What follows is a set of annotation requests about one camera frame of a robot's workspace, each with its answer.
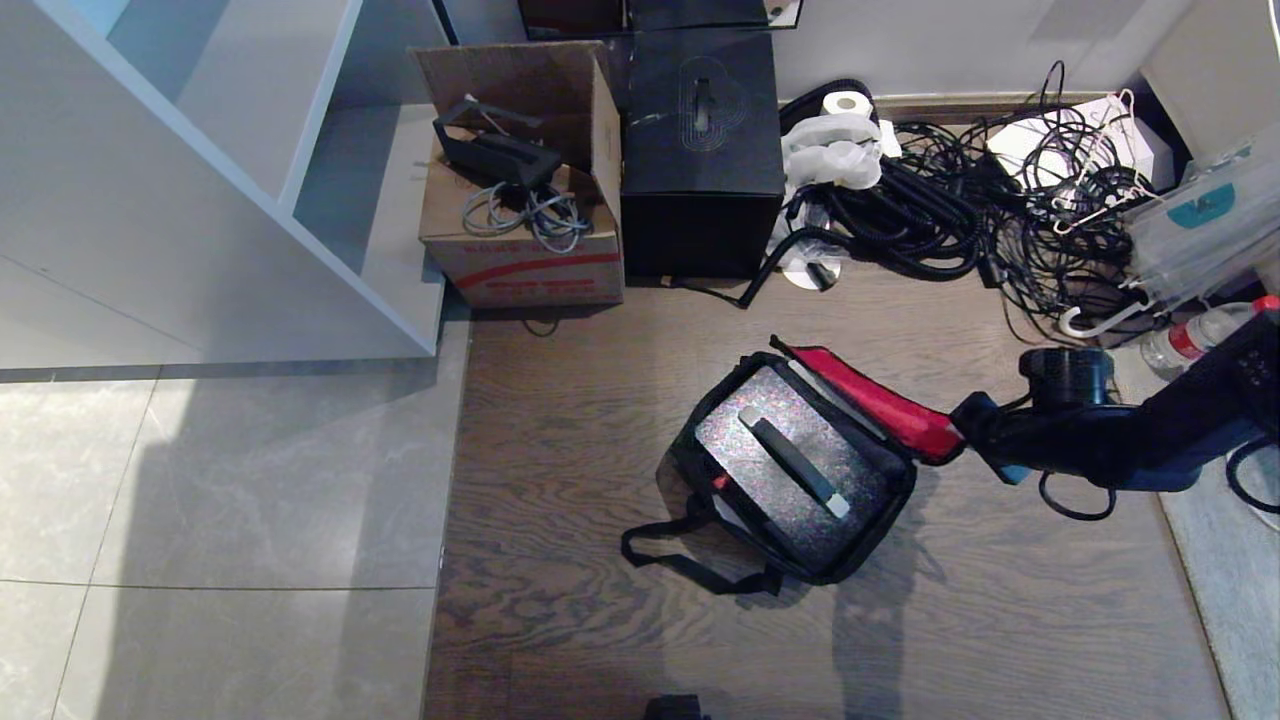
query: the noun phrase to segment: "black storage box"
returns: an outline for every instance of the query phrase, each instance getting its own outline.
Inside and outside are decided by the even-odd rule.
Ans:
[[[622,178],[630,277],[751,278],[782,206],[773,41],[639,33]]]
[[[631,0],[631,29],[652,32],[698,27],[765,28],[760,0]]]

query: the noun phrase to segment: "shelf compartment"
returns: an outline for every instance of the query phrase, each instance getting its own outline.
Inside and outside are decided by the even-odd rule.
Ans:
[[[444,277],[419,241],[419,218],[435,117],[431,105],[330,109],[294,209],[316,240],[433,341]]]
[[[108,40],[289,213],[361,5],[132,0]]]

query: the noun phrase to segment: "bag strap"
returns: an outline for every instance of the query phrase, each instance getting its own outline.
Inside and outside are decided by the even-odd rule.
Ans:
[[[669,568],[713,594],[750,594],[756,592],[778,594],[782,589],[782,571],[772,564],[765,564],[764,570],[733,582],[684,555],[645,555],[631,548],[631,541],[635,538],[668,539],[686,536],[700,530],[716,519],[716,512],[699,502],[698,496],[689,498],[686,511],[687,515],[678,520],[650,523],[622,533],[622,557],[626,557],[627,562],[631,562],[635,568],[644,568],[653,564]]]

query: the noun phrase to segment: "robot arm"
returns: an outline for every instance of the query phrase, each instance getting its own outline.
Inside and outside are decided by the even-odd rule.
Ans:
[[[1101,350],[1032,350],[1019,361],[1027,407],[986,393],[951,413],[956,429],[1010,484],[1034,470],[1087,478],[1115,491],[1179,492],[1201,468],[1242,443],[1277,434],[1280,313],[1260,314],[1140,406],[1107,393],[1111,359]],[[1041,487],[1044,500],[1069,516]]]

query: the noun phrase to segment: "box flap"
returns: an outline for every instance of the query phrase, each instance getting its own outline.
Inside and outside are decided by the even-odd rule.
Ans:
[[[591,64],[591,177],[613,213],[613,220],[621,225],[622,122],[599,64]]]
[[[470,92],[481,102],[535,118],[586,114],[591,61],[608,61],[598,40],[434,47],[413,55],[442,113]]]

